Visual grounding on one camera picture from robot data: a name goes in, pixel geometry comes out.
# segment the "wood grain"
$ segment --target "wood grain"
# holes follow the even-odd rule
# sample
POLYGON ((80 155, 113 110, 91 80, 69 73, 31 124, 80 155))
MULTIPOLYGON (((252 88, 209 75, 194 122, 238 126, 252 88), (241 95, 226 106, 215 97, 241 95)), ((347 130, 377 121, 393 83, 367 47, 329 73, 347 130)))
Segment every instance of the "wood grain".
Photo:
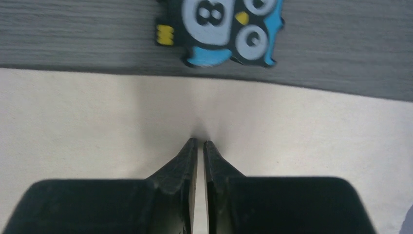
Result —
POLYGON ((0 0, 0 66, 233 78, 413 101, 413 2, 285 0, 275 68, 191 69, 154 45, 155 0, 0 0))

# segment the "owl figure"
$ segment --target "owl figure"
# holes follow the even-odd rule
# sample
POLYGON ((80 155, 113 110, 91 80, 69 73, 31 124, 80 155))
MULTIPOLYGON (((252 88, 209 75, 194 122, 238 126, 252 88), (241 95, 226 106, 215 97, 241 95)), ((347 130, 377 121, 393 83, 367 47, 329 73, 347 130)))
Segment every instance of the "owl figure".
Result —
POLYGON ((156 43, 183 46, 190 67, 231 59, 271 67, 275 37, 284 26, 283 0, 160 0, 167 15, 156 20, 156 43))

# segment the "yellow beak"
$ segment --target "yellow beak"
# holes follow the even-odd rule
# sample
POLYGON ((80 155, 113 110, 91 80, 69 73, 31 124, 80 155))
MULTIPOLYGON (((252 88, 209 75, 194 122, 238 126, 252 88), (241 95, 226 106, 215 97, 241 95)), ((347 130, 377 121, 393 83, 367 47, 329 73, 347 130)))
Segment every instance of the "yellow beak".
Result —
POLYGON ((238 20, 238 22, 242 25, 247 25, 249 22, 249 15, 245 12, 239 12, 235 15, 235 18, 238 20))

